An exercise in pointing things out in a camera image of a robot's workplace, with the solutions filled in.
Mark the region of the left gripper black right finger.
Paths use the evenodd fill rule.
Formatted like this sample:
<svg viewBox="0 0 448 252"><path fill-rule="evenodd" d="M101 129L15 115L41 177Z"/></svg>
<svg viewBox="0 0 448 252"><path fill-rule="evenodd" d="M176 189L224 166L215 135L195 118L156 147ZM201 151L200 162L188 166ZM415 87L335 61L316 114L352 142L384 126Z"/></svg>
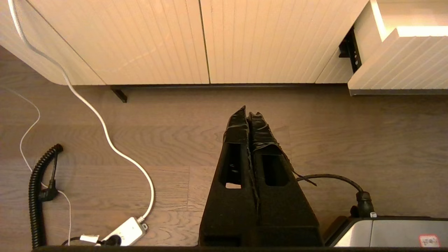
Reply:
<svg viewBox="0 0 448 252"><path fill-rule="evenodd" d="M261 113L249 113L257 188L257 241L263 246L322 246L320 224L286 153Z"/></svg>

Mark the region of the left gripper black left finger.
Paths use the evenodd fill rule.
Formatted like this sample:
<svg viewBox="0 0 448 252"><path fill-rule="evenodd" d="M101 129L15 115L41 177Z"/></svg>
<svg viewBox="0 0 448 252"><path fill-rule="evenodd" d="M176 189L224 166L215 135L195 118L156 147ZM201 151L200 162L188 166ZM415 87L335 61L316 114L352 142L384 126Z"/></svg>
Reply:
<svg viewBox="0 0 448 252"><path fill-rule="evenodd" d="M200 246L246 246L258 221L259 193L253 170L246 107L233 113L199 227Z"/></svg>

